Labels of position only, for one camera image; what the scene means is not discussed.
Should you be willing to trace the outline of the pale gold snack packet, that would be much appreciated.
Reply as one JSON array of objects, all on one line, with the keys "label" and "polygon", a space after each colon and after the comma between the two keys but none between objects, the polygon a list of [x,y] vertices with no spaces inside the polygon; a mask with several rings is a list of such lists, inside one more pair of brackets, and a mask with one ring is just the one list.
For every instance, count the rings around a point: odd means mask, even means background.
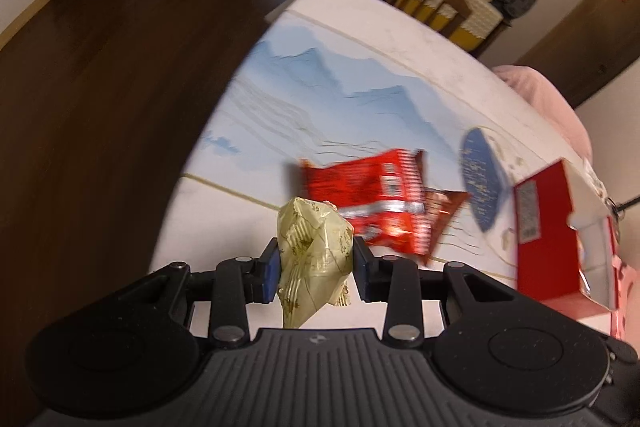
[{"label": "pale gold snack packet", "polygon": [[350,303],[354,228],[327,202],[294,197],[278,213],[283,326],[298,329],[325,305]]}]

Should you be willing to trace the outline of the red snack bag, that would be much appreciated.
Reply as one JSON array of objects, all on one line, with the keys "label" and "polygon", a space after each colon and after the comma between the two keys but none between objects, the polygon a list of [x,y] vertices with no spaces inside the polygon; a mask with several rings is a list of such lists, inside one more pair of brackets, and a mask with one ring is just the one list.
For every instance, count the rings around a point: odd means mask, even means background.
[{"label": "red snack bag", "polygon": [[370,246],[424,256],[431,240],[424,186],[424,150],[381,154],[317,167],[300,163],[306,194],[329,202]]}]

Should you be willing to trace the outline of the brown foil snack bag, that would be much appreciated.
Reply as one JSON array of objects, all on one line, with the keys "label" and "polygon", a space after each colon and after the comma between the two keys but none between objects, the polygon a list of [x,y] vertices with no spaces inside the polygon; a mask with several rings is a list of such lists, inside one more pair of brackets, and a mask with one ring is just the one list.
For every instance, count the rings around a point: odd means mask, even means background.
[{"label": "brown foil snack bag", "polygon": [[422,263],[427,265],[438,245],[440,236],[445,232],[460,207],[468,201],[470,194],[465,191],[437,190],[437,188],[427,187],[424,197],[430,238]]}]

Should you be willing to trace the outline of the red white cardboard box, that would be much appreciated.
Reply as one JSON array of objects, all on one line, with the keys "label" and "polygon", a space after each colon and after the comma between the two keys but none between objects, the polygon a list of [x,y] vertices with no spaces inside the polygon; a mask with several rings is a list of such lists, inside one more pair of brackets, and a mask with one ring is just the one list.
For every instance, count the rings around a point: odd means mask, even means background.
[{"label": "red white cardboard box", "polygon": [[513,189],[518,291],[576,321],[618,305],[610,210],[567,160]]}]

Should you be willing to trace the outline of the blue mountain table mat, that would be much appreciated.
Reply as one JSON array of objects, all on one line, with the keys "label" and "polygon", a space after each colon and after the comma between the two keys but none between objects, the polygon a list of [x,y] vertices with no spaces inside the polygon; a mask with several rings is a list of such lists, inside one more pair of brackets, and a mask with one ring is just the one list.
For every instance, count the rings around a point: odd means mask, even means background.
[{"label": "blue mountain table mat", "polygon": [[283,15],[250,50],[184,173],[270,207],[318,167],[392,148],[424,150],[427,185],[472,195],[435,251],[503,280],[515,275],[513,185],[579,157],[475,58],[403,20],[380,42]]}]

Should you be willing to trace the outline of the pink patterned bag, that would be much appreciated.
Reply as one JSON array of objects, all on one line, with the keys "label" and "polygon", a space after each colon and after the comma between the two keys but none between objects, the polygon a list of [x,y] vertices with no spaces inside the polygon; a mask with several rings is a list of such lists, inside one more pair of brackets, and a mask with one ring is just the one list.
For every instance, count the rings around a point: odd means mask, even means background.
[{"label": "pink patterned bag", "polygon": [[615,303],[611,312],[611,335],[618,340],[626,340],[626,322],[629,299],[638,273],[619,256],[613,256]]}]

